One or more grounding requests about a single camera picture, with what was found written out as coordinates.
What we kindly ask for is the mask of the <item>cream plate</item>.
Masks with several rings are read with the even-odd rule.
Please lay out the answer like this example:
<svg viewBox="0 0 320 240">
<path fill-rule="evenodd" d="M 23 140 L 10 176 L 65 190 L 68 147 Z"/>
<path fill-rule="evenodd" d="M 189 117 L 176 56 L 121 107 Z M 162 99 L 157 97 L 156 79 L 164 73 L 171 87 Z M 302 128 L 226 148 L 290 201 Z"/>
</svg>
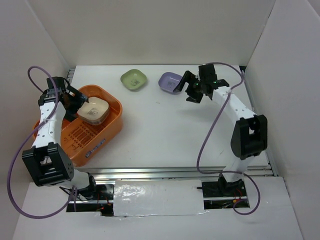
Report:
<svg viewBox="0 0 320 240">
<path fill-rule="evenodd" d="M 102 118 L 98 118 L 98 119 L 86 119 L 85 118 L 83 121 L 90 124 L 90 125 L 98 126 L 98 125 L 101 125 L 105 120 L 106 120 L 106 118 L 102 117 Z"/>
<path fill-rule="evenodd" d="M 84 102 L 77 111 L 77 115 L 82 120 L 95 120 L 107 118 L 110 112 L 110 105 L 107 101 L 98 97 L 89 97 L 88 102 Z"/>
</svg>

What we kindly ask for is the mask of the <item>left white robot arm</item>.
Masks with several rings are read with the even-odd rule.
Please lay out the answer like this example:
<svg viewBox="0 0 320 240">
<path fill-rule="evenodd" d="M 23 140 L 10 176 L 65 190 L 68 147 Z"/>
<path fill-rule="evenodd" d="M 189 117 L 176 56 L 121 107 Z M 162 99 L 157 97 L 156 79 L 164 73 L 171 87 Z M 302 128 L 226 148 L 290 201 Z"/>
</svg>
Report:
<svg viewBox="0 0 320 240">
<path fill-rule="evenodd" d="M 74 120 L 76 111 L 88 97 L 72 87 L 64 77 L 47 78 L 48 88 L 38 100 L 40 121 L 30 149 L 22 152 L 22 160 L 38 187 L 77 188 L 77 196 L 86 200 L 97 197 L 99 187 L 88 172 L 75 169 L 61 146 L 63 120 Z"/>
</svg>

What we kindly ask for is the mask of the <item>green plate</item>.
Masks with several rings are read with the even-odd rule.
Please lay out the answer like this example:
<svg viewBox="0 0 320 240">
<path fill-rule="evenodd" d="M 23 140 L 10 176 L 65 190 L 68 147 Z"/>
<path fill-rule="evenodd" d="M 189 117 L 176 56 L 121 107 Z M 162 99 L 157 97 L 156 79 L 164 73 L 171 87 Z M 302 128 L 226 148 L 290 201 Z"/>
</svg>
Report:
<svg viewBox="0 0 320 240">
<path fill-rule="evenodd" d="M 147 84 L 148 78 L 142 71 L 130 69 L 120 77 L 120 81 L 129 91 L 137 92 Z"/>
</svg>

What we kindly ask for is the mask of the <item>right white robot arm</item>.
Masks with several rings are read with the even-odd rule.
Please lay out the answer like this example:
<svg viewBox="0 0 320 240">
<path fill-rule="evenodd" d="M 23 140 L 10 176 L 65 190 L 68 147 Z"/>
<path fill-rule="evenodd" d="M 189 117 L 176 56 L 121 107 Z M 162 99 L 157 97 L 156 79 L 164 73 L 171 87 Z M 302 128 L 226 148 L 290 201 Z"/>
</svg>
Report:
<svg viewBox="0 0 320 240">
<path fill-rule="evenodd" d="M 188 85 L 185 90 L 188 102 L 199 104 L 203 96 L 207 96 L 220 106 L 217 116 L 225 113 L 234 125 L 230 140 L 234 158 L 217 180 L 218 192 L 229 196 L 240 187 L 249 164 L 267 148 L 268 120 L 263 114 L 250 110 L 234 94 L 235 86 L 218 78 L 213 63 L 200 65 L 197 74 L 187 70 L 173 91 L 181 92 L 185 84 Z"/>
</svg>

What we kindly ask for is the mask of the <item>purple plate top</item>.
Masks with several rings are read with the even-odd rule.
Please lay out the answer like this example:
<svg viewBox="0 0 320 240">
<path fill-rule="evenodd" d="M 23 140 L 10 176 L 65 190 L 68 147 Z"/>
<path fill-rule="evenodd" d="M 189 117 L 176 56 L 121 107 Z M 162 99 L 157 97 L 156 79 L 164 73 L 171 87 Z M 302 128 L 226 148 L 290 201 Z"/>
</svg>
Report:
<svg viewBox="0 0 320 240">
<path fill-rule="evenodd" d="M 158 80 L 158 86 L 164 92 L 175 95 L 174 92 L 176 86 L 180 83 L 182 76 L 173 72 L 165 72 Z"/>
</svg>

